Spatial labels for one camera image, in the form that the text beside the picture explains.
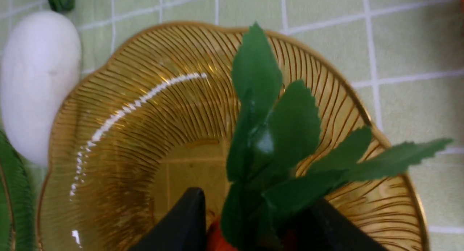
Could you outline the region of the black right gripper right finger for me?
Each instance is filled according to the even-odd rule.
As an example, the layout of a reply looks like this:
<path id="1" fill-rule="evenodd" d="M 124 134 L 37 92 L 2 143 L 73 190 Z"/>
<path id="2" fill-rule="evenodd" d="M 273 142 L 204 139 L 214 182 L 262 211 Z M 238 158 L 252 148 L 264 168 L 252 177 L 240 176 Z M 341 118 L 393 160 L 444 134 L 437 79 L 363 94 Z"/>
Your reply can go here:
<path id="1" fill-rule="evenodd" d="M 320 199 L 297 214 L 290 224 L 291 251 L 385 251 L 342 215 L 327 200 Z"/>

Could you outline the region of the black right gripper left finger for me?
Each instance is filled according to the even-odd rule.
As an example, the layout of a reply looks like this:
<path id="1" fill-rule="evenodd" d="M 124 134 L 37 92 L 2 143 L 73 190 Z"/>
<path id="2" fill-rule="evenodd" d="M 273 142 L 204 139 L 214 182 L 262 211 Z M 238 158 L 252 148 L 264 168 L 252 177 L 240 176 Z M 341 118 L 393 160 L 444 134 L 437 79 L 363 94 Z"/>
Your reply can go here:
<path id="1" fill-rule="evenodd" d="M 204 191 L 189 187 L 167 215 L 131 251 L 204 251 L 207 245 Z"/>

